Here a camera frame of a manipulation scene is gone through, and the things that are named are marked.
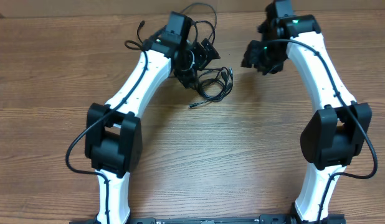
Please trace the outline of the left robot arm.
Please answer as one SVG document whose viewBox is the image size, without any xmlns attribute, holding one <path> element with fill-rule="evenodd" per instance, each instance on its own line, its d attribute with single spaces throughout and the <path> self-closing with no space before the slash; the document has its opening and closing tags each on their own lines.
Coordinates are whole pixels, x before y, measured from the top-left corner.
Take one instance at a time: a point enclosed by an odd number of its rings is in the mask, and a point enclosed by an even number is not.
<svg viewBox="0 0 385 224">
<path fill-rule="evenodd" d="M 87 111 L 85 156 L 98 177 L 100 209 L 95 223 L 128 223 L 128 181 L 143 149 L 141 117 L 159 86 L 171 74 L 186 87 L 197 83 L 196 72 L 219 59 L 213 47 L 216 24 L 202 41 L 188 40 L 197 22 L 172 12 L 168 23 L 146 40 L 127 40 L 125 46 L 141 52 L 123 86 L 103 105 Z"/>
</svg>

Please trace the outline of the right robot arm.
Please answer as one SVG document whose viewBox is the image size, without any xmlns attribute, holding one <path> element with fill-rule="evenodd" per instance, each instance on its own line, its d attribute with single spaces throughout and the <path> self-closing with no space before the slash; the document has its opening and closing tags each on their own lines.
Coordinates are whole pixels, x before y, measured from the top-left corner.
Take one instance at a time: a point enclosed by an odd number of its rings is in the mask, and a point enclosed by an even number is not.
<svg viewBox="0 0 385 224">
<path fill-rule="evenodd" d="M 313 15 L 296 15 L 290 1 L 273 1 L 265 12 L 258 28 L 262 38 L 249 43 L 241 65 L 267 75 L 282 71 L 291 60 L 310 96 L 313 116 L 300 136 L 307 171 L 292 211 L 261 215 L 259 221 L 344 223 L 343 215 L 329 214 L 328 205 L 346 167 L 371 142 L 371 108 L 358 103 L 341 81 Z"/>
</svg>

